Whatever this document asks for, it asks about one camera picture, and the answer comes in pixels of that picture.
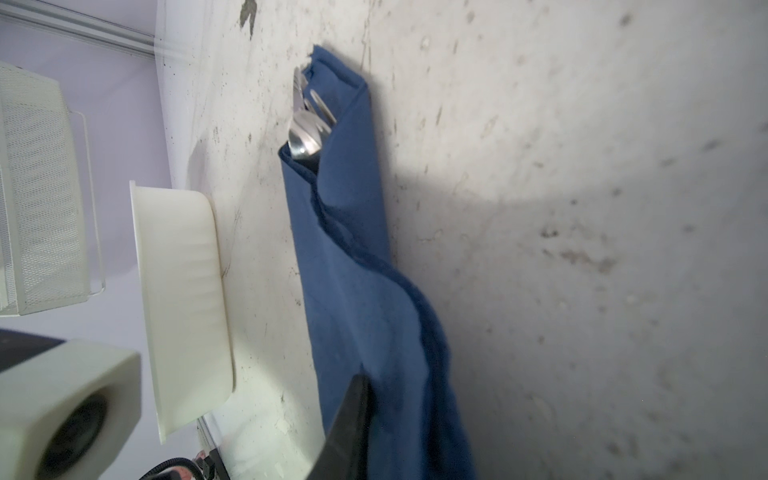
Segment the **silver table knife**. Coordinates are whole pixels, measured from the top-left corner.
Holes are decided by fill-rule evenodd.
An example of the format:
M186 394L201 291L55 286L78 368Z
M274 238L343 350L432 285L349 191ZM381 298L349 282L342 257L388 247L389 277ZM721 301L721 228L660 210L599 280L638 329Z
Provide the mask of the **silver table knife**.
M296 67L293 72L293 109L302 111L307 109L307 101L304 97L304 89L307 86L307 78L301 68Z

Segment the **white rectangular plastic tray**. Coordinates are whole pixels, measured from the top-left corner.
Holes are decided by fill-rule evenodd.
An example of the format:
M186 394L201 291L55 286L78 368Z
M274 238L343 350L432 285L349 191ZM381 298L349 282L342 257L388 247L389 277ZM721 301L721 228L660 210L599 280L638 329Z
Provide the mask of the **white rectangular plastic tray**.
M234 367L216 224L197 191L130 185L159 439L223 405Z

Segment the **silver fork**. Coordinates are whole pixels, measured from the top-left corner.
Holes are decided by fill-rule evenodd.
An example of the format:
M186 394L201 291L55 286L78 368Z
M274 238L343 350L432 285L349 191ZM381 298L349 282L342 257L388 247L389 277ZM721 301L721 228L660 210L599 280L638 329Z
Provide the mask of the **silver fork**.
M330 128L335 127L337 119L322 97L314 89L309 90L309 95L307 108L320 117Z

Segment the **silver spoon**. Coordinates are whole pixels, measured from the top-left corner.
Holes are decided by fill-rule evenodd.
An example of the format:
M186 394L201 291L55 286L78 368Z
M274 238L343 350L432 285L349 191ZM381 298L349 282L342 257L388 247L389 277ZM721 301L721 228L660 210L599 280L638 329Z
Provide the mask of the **silver spoon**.
M307 110L294 112L288 130L291 157L296 161L317 159L331 131L318 115Z

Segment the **blue paper napkin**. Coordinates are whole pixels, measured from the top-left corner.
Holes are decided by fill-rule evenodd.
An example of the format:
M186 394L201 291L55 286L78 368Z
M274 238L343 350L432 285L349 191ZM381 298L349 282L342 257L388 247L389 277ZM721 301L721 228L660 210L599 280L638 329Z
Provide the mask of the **blue paper napkin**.
M370 478L472 479L442 325L391 259L369 86L321 46L305 74L336 124L316 161L287 147L279 158L323 427L363 374L375 400Z

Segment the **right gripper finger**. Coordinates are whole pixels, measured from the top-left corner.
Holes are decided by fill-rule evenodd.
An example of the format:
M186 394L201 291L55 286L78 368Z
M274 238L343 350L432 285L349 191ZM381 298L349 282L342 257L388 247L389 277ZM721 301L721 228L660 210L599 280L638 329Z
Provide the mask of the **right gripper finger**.
M372 420L372 385L367 376L352 377L320 454L307 480L366 480Z

